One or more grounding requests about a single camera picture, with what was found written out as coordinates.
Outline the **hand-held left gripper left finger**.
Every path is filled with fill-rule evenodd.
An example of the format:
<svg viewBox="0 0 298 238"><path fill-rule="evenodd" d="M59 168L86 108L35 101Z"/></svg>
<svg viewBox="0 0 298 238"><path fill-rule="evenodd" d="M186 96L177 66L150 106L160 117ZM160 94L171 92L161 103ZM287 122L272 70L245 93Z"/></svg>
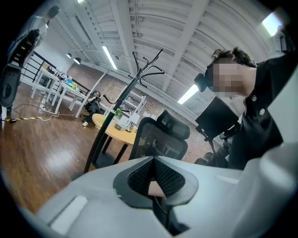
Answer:
<svg viewBox="0 0 298 238"><path fill-rule="evenodd" d="M139 194L148 194L149 186L154 178L154 161L150 160L143 165L138 165L127 178L129 187Z"/></svg>

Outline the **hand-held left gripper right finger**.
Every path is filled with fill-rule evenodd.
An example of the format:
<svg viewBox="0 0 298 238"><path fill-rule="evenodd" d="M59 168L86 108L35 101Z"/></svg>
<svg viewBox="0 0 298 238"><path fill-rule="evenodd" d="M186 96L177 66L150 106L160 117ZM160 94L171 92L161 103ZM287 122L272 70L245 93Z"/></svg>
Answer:
<svg viewBox="0 0 298 238"><path fill-rule="evenodd" d="M178 192L185 184L183 175L156 159L154 161L154 170L154 178L166 197Z"/></svg>

